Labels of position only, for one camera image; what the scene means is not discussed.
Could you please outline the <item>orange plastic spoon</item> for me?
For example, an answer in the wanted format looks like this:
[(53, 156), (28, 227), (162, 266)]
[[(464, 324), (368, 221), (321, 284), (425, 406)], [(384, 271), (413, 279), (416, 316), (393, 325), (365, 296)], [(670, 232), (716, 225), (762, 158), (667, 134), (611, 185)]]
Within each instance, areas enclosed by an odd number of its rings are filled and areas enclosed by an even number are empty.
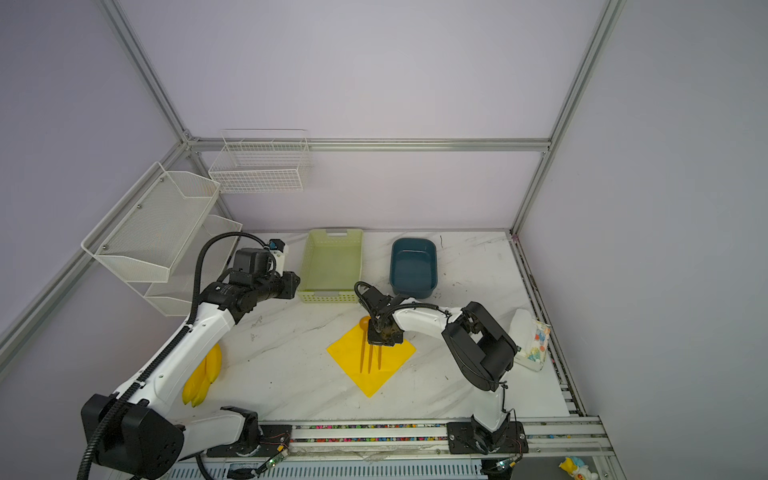
[(359, 371), (363, 372), (365, 368), (365, 362), (366, 362), (366, 350), (367, 350), (367, 332), (368, 332), (368, 326), (370, 322), (370, 317), (366, 316), (363, 317), (359, 323), (358, 327), (362, 331), (362, 337), (361, 337), (361, 348), (360, 348), (360, 362), (359, 362)]

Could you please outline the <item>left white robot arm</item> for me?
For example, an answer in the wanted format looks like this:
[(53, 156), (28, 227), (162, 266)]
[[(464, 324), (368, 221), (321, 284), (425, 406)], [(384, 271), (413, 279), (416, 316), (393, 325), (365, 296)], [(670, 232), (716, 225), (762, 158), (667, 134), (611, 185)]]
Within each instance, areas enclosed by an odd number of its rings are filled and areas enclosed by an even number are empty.
[(177, 461), (212, 448), (243, 456), (260, 448), (263, 433), (254, 411), (227, 406), (195, 420), (172, 420), (169, 412), (187, 381), (246, 314), (266, 300), (295, 296), (300, 278), (284, 268), (287, 250), (278, 239), (238, 250), (232, 267), (214, 282), (194, 285), (190, 314), (148, 363), (112, 394), (95, 394), (85, 403), (87, 445), (78, 478), (88, 478), (98, 464), (158, 479)]

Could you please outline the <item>yellow paper napkin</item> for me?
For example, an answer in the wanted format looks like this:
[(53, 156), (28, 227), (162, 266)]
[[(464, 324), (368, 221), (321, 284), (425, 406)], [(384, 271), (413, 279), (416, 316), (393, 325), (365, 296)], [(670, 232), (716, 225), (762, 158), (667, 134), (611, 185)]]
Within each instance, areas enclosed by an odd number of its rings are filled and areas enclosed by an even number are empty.
[(355, 383), (362, 393), (372, 398), (416, 353), (407, 340), (393, 347), (368, 342), (368, 316), (331, 344), (326, 351)]

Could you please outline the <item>colourful small carton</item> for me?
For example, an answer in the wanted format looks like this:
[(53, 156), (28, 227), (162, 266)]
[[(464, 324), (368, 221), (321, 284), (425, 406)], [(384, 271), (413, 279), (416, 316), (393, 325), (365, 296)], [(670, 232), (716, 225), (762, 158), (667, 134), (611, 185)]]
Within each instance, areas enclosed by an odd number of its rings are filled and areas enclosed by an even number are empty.
[(548, 360), (551, 327), (539, 322), (528, 310), (517, 309), (508, 333), (518, 347), (514, 362), (528, 370), (540, 372)]

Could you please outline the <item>white two-tier mesh shelf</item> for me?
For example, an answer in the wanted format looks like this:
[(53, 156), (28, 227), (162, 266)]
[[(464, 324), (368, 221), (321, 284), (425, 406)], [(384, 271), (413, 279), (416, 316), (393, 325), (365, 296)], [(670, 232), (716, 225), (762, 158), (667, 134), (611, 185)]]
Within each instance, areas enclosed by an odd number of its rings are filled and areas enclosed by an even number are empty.
[(200, 248), (218, 234), (242, 229), (214, 213), (219, 194), (214, 180), (156, 163), (81, 248), (162, 315), (184, 317)]

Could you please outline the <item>yellow banana toy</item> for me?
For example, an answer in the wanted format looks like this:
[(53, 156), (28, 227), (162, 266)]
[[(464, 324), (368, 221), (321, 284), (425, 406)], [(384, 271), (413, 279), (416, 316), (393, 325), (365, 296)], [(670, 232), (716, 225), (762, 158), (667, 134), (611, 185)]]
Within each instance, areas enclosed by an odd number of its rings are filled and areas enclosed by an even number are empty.
[(215, 344), (183, 387), (182, 402), (185, 405), (197, 407), (205, 401), (210, 387), (221, 373), (222, 362), (221, 346)]

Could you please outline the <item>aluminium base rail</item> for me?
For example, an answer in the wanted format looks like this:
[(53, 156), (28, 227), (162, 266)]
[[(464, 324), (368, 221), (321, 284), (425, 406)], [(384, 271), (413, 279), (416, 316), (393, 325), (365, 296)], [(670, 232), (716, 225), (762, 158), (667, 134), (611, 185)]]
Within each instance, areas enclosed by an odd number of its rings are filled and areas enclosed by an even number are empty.
[(212, 448), (177, 461), (164, 479), (510, 479), (522, 462), (546, 460), (558, 478), (566, 457), (583, 460), (597, 479), (625, 473), (596, 417), (516, 419), (529, 452), (452, 454), (446, 426), (454, 420), (263, 422), (260, 448), (246, 456)]

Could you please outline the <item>teal plastic tray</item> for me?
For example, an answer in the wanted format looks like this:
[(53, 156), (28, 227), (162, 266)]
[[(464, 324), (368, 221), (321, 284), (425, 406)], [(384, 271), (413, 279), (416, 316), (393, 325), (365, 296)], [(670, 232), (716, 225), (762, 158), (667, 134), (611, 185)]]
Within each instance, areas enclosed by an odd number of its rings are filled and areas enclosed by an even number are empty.
[(400, 238), (393, 242), (389, 282), (396, 295), (426, 299), (438, 284), (437, 248), (424, 238)]

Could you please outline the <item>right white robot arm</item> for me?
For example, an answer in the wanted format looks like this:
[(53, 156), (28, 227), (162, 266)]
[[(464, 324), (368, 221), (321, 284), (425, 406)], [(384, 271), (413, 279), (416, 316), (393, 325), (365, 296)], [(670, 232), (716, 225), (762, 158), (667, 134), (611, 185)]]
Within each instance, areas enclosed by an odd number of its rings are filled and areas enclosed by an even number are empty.
[(470, 419), (446, 426), (452, 454), (522, 456), (529, 452), (522, 423), (505, 407), (504, 376), (512, 369), (519, 347), (482, 304), (441, 307), (386, 295), (364, 281), (356, 282), (354, 292), (370, 317), (368, 344), (394, 347), (407, 332), (441, 339), (463, 377), (476, 388)]

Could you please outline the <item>aluminium cage frame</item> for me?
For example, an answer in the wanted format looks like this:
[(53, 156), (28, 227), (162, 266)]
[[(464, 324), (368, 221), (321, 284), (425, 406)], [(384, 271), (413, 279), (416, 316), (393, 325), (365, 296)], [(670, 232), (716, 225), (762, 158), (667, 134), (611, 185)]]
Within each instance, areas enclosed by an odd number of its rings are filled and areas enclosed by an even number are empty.
[[(153, 102), (164, 118), (168, 120), (178, 138), (178, 142), (164, 155), (160, 165), (169, 168), (177, 161), (190, 157), (195, 167), (201, 170), (203, 162), (199, 153), (215, 149), (220, 142), (207, 138), (189, 139), (186, 137), (186, 134), (181, 130), (180, 117), (170, 105), (170, 97), (164, 87), (161, 86), (155, 70), (150, 66), (146, 53), (139, 45), (138, 37), (129, 25), (123, 8), (117, 1), (97, 1), (95, 5), (112, 30), (128, 61), (139, 75), (142, 84), (147, 88)], [(555, 157), (562, 136), (568, 129), (594, 72), (598, 58), (614, 30), (624, 6), (623, 1), (606, 1), (603, 4), (594, 32), (590, 36), (587, 49), (558, 114), (553, 133), (547, 139), (315, 138), (309, 141), (310, 150), (313, 152), (538, 151), (542, 154), (542, 160), (535, 170), (531, 185), (526, 191), (520, 211), (516, 214), (512, 225), (512, 230), (518, 232), (522, 229), (538, 189)], [(50, 316), (76, 287), (92, 263), (92, 257), (87, 252), (79, 250), (20, 313), (14, 323), (1, 334), (1, 377), (3, 379), (20, 362), (32, 342), (42, 333)]]

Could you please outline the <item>light green plastic basket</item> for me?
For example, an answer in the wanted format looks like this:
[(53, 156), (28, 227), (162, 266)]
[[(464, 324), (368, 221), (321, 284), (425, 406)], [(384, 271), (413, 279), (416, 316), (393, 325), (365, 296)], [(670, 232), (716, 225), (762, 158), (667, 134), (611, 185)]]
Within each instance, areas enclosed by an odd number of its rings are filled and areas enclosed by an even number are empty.
[(361, 229), (313, 229), (309, 232), (298, 296), (305, 303), (356, 303), (355, 284), (363, 263)]

